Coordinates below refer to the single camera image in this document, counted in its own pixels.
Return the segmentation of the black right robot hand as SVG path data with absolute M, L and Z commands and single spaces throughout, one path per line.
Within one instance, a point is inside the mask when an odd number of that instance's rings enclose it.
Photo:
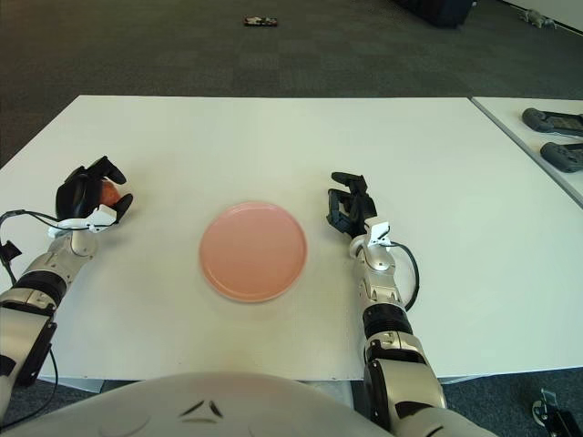
M 390 225 L 387 220 L 379 218 L 364 176 L 336 171 L 331 178 L 348 190 L 328 189 L 327 222 L 347 235 L 352 247 L 390 247 Z

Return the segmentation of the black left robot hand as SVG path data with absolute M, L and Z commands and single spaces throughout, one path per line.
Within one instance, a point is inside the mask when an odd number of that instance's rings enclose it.
M 118 192 L 126 182 L 107 156 L 75 169 L 56 192 L 56 225 L 48 235 L 55 238 L 73 230 L 99 233 L 117 225 L 133 202 L 132 194 Z

